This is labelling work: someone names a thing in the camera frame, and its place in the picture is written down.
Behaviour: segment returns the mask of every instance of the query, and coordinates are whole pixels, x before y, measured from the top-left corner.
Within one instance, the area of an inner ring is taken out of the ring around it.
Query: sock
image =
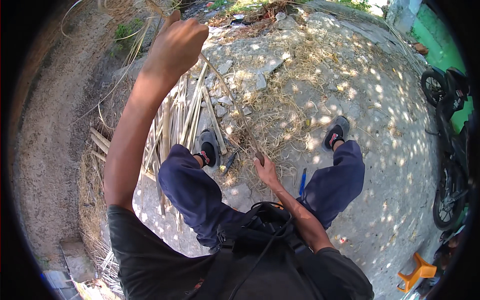
[[[325,138],[325,146],[328,149],[333,149],[333,145],[336,141],[343,141],[343,130],[340,125],[335,125],[328,133]]]
[[[202,159],[204,166],[213,167],[216,163],[215,150],[209,142],[204,142],[201,151],[194,155],[197,155]]]

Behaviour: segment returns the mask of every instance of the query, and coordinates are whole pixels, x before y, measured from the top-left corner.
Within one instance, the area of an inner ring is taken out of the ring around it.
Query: wooden handle
[[[255,153],[255,157],[260,160],[260,164],[262,164],[262,167],[263,167],[265,165],[265,158],[262,152],[257,151],[257,153]]]

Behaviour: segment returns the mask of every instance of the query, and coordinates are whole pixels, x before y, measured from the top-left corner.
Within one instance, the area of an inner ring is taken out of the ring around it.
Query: motorcycle
[[[421,87],[427,101],[436,107],[437,132],[428,134],[440,138],[442,151],[440,182],[433,202],[433,221],[438,229],[446,231],[461,222],[468,193],[468,165],[466,148],[468,126],[456,134],[450,119],[463,109],[470,93],[468,78],[454,67],[446,72],[433,67],[422,74]]]

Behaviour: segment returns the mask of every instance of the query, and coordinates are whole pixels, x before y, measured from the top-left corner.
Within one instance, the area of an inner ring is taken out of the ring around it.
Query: navy blue pants
[[[352,202],[363,188],[365,165],[355,141],[340,145],[333,155],[333,166],[316,170],[298,198],[325,228]],[[222,203],[217,183],[202,169],[182,145],[174,145],[158,172],[158,179],[172,205],[197,233],[205,247],[218,245],[219,224],[240,221],[243,213]]]

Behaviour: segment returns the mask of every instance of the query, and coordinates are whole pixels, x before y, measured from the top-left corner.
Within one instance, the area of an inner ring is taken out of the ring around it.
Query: tire
[[[461,175],[460,168],[455,165],[453,162],[449,162],[449,174],[452,174],[452,182],[455,184],[455,188],[452,190],[451,193],[456,191],[463,191],[466,188],[465,181],[463,176]],[[439,230],[446,231],[452,229],[458,222],[462,211],[465,207],[465,196],[461,197],[457,201],[454,202],[454,206],[452,208],[453,213],[451,218],[448,221],[443,221],[440,217],[441,208],[443,206],[442,203],[442,191],[445,190],[445,174],[442,171],[440,182],[438,183],[437,193],[435,194],[435,200],[433,201],[433,222],[437,226]]]
[[[446,86],[445,79],[443,78],[443,76],[441,76],[439,73],[437,73],[435,71],[427,70],[427,71],[423,72],[423,74],[421,75],[421,81],[420,81],[421,89],[423,90],[423,93],[427,97],[428,103],[432,104],[433,107],[437,107],[437,104],[438,104],[439,100],[433,98],[432,90],[430,90],[427,87],[427,80],[429,78],[433,78],[436,82],[438,82],[438,84],[440,85],[439,90],[441,90],[441,91],[446,92],[446,87],[447,86]]]

